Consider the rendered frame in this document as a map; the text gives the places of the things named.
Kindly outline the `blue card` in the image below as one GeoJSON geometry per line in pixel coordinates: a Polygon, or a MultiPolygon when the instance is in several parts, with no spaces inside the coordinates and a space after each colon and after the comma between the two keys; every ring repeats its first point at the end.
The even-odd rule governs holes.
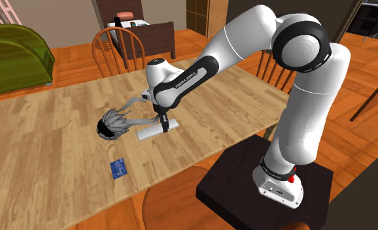
{"type": "Polygon", "coordinates": [[[120,178],[121,176],[127,175],[128,173],[123,158],[117,159],[116,161],[111,162],[110,167],[111,167],[112,177],[114,180],[117,178],[120,178]]]}

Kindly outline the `dark shelf unit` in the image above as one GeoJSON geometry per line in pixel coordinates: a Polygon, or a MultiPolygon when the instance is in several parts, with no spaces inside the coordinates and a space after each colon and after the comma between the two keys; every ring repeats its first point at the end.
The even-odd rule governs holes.
{"type": "Polygon", "coordinates": [[[348,33],[378,39],[378,1],[364,0],[351,24],[347,28],[348,33]]]}

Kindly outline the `white bar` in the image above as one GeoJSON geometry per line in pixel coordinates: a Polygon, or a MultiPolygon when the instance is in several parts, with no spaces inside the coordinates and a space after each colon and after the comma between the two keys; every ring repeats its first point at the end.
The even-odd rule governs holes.
{"type": "MultiPolygon", "coordinates": [[[[171,120],[168,120],[168,131],[177,128],[178,126],[179,124],[176,119],[173,118],[171,120]]],[[[151,125],[150,127],[137,131],[136,135],[139,141],[142,141],[162,133],[164,133],[162,123],[158,123],[156,125],[151,125]]]]}

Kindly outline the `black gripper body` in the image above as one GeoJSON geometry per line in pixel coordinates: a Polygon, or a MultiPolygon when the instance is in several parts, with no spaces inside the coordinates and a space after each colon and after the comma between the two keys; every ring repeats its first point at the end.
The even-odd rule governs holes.
{"type": "Polygon", "coordinates": [[[168,121],[168,118],[167,118],[167,112],[169,110],[168,108],[161,107],[160,105],[154,105],[153,109],[158,114],[161,122],[168,121]]]}

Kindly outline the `grey spiky figure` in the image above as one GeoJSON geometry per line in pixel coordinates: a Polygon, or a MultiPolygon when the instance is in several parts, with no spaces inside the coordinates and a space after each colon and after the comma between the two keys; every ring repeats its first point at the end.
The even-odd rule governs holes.
{"type": "Polygon", "coordinates": [[[120,113],[138,101],[143,103],[146,102],[142,98],[132,97],[122,108],[118,110],[111,108],[110,110],[106,111],[102,119],[100,119],[97,123],[97,134],[105,140],[118,140],[121,135],[129,131],[131,126],[157,124],[159,120],[158,116],[149,119],[127,119],[125,115],[130,113],[131,110],[125,113],[120,113]]]}

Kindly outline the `dark brown bed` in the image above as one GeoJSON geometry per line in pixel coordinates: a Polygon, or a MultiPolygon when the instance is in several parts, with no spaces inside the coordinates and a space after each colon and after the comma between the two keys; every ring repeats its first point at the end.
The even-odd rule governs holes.
{"type": "MultiPolygon", "coordinates": [[[[101,15],[102,22],[109,27],[114,25],[114,18],[119,12],[131,12],[134,20],[144,20],[141,0],[96,0],[101,15]]],[[[145,56],[170,53],[171,58],[175,59],[175,34],[173,22],[161,24],[150,24],[128,28],[130,23],[122,27],[134,33],[145,50],[145,56]]]]}

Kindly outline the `dark robot stand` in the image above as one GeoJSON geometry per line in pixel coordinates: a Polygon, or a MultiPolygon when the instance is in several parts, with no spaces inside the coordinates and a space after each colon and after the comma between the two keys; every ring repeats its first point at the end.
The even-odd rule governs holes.
{"type": "Polygon", "coordinates": [[[253,135],[224,150],[196,188],[196,197],[236,230],[279,230],[296,222],[310,230],[326,223],[333,172],[316,163],[298,166],[303,185],[301,205],[295,209],[258,192],[252,171],[270,141],[253,135]]]}

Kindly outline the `wooden cabinet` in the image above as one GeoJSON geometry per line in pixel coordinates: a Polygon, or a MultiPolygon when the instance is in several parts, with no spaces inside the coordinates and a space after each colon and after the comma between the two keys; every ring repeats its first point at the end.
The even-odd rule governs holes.
{"type": "Polygon", "coordinates": [[[229,0],[186,0],[186,26],[207,38],[225,25],[229,0]]]}

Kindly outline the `light wooden table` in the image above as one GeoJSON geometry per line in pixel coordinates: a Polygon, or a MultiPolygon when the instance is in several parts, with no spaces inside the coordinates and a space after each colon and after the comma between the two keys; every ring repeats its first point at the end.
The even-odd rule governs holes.
{"type": "MultiPolygon", "coordinates": [[[[98,121],[146,88],[144,71],[0,101],[0,230],[63,230],[277,123],[287,93],[239,67],[168,112],[179,126],[139,141],[102,139],[98,121]],[[127,175],[113,179],[110,163],[127,175]]],[[[122,111],[154,116],[152,104],[122,111]]]]}

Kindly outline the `green sofa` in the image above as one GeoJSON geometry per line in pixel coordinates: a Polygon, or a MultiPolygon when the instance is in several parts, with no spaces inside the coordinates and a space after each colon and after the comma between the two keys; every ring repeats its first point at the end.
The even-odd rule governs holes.
{"type": "Polygon", "coordinates": [[[0,93],[51,85],[54,64],[55,57],[36,31],[0,24],[0,93]]]}

